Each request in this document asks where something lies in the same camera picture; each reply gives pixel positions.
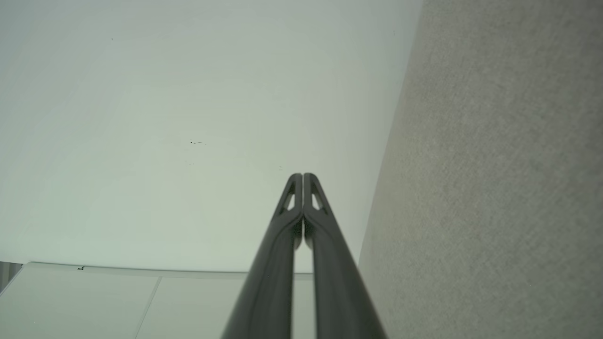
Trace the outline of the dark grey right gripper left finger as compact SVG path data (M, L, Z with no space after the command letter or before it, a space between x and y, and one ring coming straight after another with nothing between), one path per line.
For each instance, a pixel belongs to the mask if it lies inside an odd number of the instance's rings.
M224 339L289 339L294 253L302 241L303 176L291 175L222 334Z

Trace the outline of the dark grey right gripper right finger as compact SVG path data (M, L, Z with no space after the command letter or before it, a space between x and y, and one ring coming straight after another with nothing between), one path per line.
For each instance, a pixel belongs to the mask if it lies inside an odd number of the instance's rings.
M316 337L385 339L356 263L319 179L303 176L304 238L314 257Z

